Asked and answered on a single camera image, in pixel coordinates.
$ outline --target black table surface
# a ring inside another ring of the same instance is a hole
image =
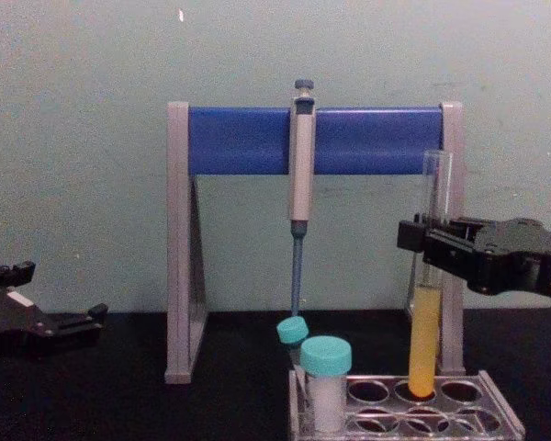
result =
[[[351,373],[405,375],[402,311],[307,311],[311,334],[354,350]],[[167,386],[165,315],[111,314],[96,347],[0,358],[0,440],[285,440],[284,312],[212,313],[192,384]],[[465,312],[467,373],[487,370],[526,427],[551,440],[551,309]]]

